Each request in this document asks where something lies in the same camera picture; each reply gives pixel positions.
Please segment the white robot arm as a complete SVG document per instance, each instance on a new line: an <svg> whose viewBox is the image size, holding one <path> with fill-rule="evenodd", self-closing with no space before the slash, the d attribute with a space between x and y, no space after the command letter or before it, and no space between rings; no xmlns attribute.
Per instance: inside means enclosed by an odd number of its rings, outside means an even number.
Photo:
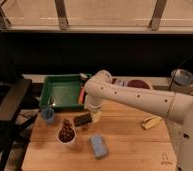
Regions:
<svg viewBox="0 0 193 171"><path fill-rule="evenodd" d="M86 106L93 114L101 109L106 99L181 124L183 129L176 171L193 171L193 96L114 85L111 74L106 70L100 70L88 79L84 89L87 93Z"/></svg>

